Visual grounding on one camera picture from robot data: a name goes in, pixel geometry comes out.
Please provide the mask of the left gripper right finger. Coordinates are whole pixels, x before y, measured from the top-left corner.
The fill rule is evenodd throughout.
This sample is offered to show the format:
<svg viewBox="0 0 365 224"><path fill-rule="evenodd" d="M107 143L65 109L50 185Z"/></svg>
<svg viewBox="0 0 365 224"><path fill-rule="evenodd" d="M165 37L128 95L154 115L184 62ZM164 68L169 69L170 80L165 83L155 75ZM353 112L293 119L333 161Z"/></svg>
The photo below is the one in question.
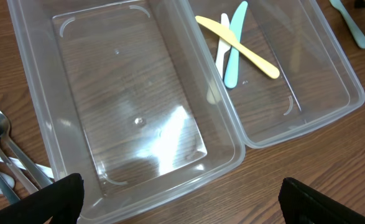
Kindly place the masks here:
<svg viewBox="0 0 365 224"><path fill-rule="evenodd" d="M365 224L365 216L292 177L283 180L278 200L286 224Z"/></svg>

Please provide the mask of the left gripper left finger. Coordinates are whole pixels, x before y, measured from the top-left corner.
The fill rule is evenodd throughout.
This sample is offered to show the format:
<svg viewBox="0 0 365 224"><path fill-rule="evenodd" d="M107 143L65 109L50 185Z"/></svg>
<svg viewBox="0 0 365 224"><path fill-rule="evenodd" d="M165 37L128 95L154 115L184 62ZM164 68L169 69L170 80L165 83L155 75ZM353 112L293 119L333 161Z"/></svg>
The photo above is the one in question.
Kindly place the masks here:
<svg viewBox="0 0 365 224"><path fill-rule="evenodd" d="M0 224L76 224L84 196L84 180L73 173L0 210Z"/></svg>

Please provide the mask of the teal plastic knife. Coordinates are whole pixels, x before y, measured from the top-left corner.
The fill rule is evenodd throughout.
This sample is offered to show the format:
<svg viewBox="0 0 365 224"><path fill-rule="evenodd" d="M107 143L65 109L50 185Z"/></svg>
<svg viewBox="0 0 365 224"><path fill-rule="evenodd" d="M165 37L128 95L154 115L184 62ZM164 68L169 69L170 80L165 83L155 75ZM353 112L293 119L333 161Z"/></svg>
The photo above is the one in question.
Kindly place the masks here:
<svg viewBox="0 0 365 224"><path fill-rule="evenodd" d="M330 0L330 3L342 15L358 47L365 49L365 35L354 22L346 8L343 6L343 3L340 0Z"/></svg>

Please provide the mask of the yellow plastic knife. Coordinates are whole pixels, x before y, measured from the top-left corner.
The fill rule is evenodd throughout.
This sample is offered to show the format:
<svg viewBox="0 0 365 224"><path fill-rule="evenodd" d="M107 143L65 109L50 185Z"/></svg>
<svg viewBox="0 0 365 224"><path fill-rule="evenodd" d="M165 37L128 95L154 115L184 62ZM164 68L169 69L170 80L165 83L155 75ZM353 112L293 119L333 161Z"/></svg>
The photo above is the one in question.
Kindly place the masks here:
<svg viewBox="0 0 365 224"><path fill-rule="evenodd" d="M229 30L226 26L216 22L212 19L203 17L203 16L195 16L197 23L206 27L208 30L212 31L222 39L224 39L227 43L229 43L232 47L242 53L246 58L248 58L254 65L256 65L260 70L262 70L268 77L272 79L276 79L280 75L279 69L272 65L270 62L266 61L262 57L258 56L245 46L243 46L236 38L235 34Z"/></svg>

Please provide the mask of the pale blue plastic knife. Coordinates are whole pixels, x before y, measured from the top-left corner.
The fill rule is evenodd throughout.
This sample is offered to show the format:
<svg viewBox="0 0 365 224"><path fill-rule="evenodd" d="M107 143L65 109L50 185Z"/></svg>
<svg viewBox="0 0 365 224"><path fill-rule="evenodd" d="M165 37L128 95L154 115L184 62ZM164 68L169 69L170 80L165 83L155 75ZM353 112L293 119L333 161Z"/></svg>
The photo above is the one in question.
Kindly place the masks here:
<svg viewBox="0 0 365 224"><path fill-rule="evenodd" d="M241 40L244 19L247 12L248 3L243 1L235 10L229 29L234 33L238 42ZM235 88L238 84L239 74L239 51L234 47L231 49L228 64L224 76L224 84L227 88Z"/></svg>

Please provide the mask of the white plastic knife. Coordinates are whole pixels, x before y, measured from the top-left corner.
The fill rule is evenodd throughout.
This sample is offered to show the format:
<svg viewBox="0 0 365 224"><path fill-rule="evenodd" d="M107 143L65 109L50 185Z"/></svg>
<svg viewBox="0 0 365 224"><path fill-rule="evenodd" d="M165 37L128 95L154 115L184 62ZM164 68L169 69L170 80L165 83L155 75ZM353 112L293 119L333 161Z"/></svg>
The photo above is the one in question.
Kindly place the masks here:
<svg viewBox="0 0 365 224"><path fill-rule="evenodd" d="M222 13L221 15L221 24L229 29L230 21L226 13ZM220 37L218 41L215 65L222 80L224 78L224 55L230 49L231 45ZM218 93L212 93L212 91L208 89L206 99L210 104L215 105L217 102L220 101L221 97Z"/></svg>

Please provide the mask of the right clear plastic container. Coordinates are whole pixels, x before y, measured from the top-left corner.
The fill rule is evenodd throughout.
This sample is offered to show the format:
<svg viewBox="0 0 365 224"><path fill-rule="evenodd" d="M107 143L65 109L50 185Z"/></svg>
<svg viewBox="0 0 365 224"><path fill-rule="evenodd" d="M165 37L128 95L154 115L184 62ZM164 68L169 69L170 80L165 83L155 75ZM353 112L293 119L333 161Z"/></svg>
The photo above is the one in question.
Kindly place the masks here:
<svg viewBox="0 0 365 224"><path fill-rule="evenodd" d="M238 82L215 65L219 38L193 23L205 63L204 97L225 108L245 145L260 149L320 129L359 108L365 93L314 0L247 1L241 43L280 71L269 78L245 56Z"/></svg>

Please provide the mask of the clear plastic container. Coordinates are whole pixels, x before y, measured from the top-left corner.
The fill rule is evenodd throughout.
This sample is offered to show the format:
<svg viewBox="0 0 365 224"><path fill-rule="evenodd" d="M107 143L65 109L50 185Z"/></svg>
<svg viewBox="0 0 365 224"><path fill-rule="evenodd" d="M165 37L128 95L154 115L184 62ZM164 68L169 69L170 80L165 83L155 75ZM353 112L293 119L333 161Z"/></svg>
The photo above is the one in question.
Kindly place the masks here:
<svg viewBox="0 0 365 224"><path fill-rule="evenodd" d="M115 223L242 163L188 1L8 3L50 166L82 176L79 223Z"/></svg>
<svg viewBox="0 0 365 224"><path fill-rule="evenodd" d="M247 1L241 43L280 71L269 78L245 56L238 82L215 65L219 38L193 23L205 63L204 97L225 108L245 145L260 149L320 129L359 108L365 93L314 0Z"/></svg>

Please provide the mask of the left clear plastic container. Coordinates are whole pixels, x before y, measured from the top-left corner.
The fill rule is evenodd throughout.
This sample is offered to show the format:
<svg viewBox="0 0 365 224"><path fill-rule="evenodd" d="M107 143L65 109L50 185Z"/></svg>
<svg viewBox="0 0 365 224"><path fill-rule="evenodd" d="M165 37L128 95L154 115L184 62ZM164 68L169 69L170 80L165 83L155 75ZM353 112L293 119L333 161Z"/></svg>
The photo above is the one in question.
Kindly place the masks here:
<svg viewBox="0 0 365 224"><path fill-rule="evenodd" d="M82 176L79 223L115 223L242 163L188 1L8 3L50 166Z"/></svg>

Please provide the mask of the metal fork right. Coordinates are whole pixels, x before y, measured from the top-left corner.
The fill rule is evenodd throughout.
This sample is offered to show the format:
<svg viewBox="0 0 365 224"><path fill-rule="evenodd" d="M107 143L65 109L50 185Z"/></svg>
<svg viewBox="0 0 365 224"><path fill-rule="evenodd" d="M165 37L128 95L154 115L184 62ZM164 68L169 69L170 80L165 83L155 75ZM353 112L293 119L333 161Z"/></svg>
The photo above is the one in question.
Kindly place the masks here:
<svg viewBox="0 0 365 224"><path fill-rule="evenodd" d="M41 188L51 185L53 182L34 162L20 149L10 137L11 122L8 117L0 111L0 139L3 140L10 150L17 156L26 170Z"/></svg>

